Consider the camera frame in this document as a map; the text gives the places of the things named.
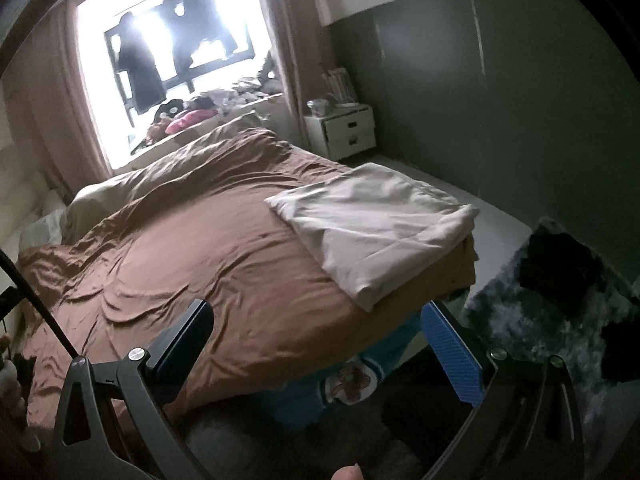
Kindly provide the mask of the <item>person's left hand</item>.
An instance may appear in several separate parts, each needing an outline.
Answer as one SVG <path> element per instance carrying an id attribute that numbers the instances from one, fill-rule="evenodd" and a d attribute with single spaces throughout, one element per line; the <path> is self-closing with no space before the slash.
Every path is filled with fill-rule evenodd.
<path id="1" fill-rule="evenodd" d="M 23 441 L 26 429 L 26 401 L 17 378 L 17 368 L 4 355 L 11 345 L 9 334 L 1 335 L 1 411 L 17 440 Z"/>

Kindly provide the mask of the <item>person's right thumb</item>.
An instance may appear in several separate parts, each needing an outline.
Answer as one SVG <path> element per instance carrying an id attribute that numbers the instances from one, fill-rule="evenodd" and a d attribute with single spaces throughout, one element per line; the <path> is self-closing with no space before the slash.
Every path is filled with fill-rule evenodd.
<path id="1" fill-rule="evenodd" d="M 335 471 L 331 480 L 363 480 L 363 473 L 358 464 L 349 465 Z"/>

